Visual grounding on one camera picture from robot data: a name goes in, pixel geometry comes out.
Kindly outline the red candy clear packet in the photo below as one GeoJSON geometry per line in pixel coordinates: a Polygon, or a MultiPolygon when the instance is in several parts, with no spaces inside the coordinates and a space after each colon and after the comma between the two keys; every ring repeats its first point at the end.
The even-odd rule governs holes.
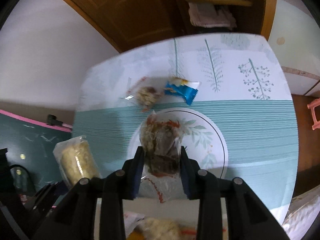
{"type": "Polygon", "coordinates": [[[144,168],[139,194],[163,204],[175,195],[183,129],[178,118],[152,112],[140,127],[144,168]]]}

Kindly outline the rice cake clear packet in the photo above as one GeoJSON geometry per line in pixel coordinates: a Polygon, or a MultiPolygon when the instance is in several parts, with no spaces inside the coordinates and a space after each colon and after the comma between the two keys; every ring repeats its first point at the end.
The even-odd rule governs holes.
{"type": "Polygon", "coordinates": [[[85,135],[57,143],[53,155],[69,189],[82,178],[101,178],[85,135]]]}

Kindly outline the red white triangular snack packet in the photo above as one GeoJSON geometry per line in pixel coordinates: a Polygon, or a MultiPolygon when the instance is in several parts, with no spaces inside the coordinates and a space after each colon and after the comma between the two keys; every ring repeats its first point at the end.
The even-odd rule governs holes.
{"type": "Polygon", "coordinates": [[[130,235],[130,233],[136,228],[138,222],[143,220],[145,215],[140,213],[135,213],[131,211],[124,212],[124,228],[125,228],[125,236],[126,238],[130,235]]]}

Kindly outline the nut bar clear packet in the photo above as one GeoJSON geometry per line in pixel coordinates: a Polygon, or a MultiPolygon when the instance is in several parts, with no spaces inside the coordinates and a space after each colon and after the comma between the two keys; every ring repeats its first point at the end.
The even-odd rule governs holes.
{"type": "Polygon", "coordinates": [[[162,98],[163,88],[161,78],[144,76],[127,90],[124,99],[139,106],[142,111],[148,111],[162,98]]]}

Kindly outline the blue snack packet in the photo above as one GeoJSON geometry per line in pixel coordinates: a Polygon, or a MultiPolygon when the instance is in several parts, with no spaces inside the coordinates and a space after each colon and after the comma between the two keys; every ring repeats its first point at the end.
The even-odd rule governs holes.
{"type": "Polygon", "coordinates": [[[165,87],[164,94],[178,96],[182,98],[187,105],[191,105],[197,96],[200,86],[198,81],[189,81],[180,77],[171,77],[165,87]]]}

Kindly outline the white plastic tray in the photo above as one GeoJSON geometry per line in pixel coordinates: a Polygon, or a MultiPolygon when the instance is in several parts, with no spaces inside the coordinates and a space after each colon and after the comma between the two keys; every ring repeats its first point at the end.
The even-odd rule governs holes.
{"type": "MultiPolygon", "coordinates": [[[[102,199],[98,198],[95,210],[93,239],[100,239],[100,211],[102,199]]],[[[225,198],[220,198],[222,216],[222,239],[228,237],[228,222],[225,198]]],[[[161,204],[156,199],[136,198],[135,200],[123,200],[123,209],[140,213],[146,217],[174,220],[183,230],[196,229],[199,215],[199,200],[176,199],[161,204]]]]}

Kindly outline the patterned teal tablecloth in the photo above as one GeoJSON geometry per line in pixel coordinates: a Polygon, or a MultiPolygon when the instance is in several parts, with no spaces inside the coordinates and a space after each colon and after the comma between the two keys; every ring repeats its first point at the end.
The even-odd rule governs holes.
{"type": "Polygon", "coordinates": [[[193,103],[164,96],[153,110],[184,131],[190,158],[217,177],[241,177],[283,222],[298,166],[298,128],[281,66],[264,37],[205,34],[122,53],[86,74],[73,124],[103,176],[134,156],[148,116],[127,92],[140,79],[162,88],[180,77],[198,82],[193,103]]]}

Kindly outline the pink plastic stool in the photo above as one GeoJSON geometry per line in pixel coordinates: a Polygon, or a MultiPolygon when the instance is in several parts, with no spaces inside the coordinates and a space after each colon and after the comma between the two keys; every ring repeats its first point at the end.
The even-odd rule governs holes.
{"type": "Polygon", "coordinates": [[[312,130],[319,129],[320,122],[316,116],[316,108],[320,106],[320,98],[313,100],[311,103],[307,104],[308,109],[311,111],[311,116],[313,120],[312,130]]]}

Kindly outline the brown wooden door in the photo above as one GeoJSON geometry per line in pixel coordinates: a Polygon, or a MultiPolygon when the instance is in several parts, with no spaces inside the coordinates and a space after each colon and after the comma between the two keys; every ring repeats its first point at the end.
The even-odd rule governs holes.
{"type": "Polygon", "coordinates": [[[190,33],[182,0],[63,0],[118,52],[190,33]]]}

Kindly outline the folded cloth stack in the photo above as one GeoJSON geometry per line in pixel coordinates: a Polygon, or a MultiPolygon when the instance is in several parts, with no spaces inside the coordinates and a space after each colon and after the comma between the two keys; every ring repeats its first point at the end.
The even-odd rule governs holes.
{"type": "Polygon", "coordinates": [[[189,3],[189,17],[195,27],[229,29],[236,27],[236,20],[226,5],[189,3]]]}

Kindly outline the sliding wardrobe doors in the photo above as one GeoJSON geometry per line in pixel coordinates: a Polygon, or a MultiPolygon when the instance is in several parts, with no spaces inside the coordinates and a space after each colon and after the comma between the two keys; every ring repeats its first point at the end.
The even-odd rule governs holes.
{"type": "Polygon", "coordinates": [[[268,40],[292,94],[319,97],[319,26],[301,0],[277,0],[268,40]]]}

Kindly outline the wooden shelf unit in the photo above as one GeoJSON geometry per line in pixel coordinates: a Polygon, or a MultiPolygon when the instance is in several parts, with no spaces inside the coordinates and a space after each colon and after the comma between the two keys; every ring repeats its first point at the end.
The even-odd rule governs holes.
{"type": "Polygon", "coordinates": [[[270,37],[277,0],[176,0],[180,9],[185,35],[197,33],[212,33],[231,31],[236,33],[249,33],[261,35],[267,40],[270,37]],[[196,27],[191,24],[189,16],[189,3],[211,4],[218,8],[226,7],[236,26],[227,27],[196,27]]]}

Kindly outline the green chalkboard pink frame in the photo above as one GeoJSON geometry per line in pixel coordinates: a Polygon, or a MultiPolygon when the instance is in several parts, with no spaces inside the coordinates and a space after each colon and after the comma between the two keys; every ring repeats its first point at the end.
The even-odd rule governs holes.
{"type": "Polygon", "coordinates": [[[1,110],[1,148],[6,148],[18,194],[33,196],[48,184],[62,181],[53,149],[71,138],[66,128],[24,118],[1,110]]]}

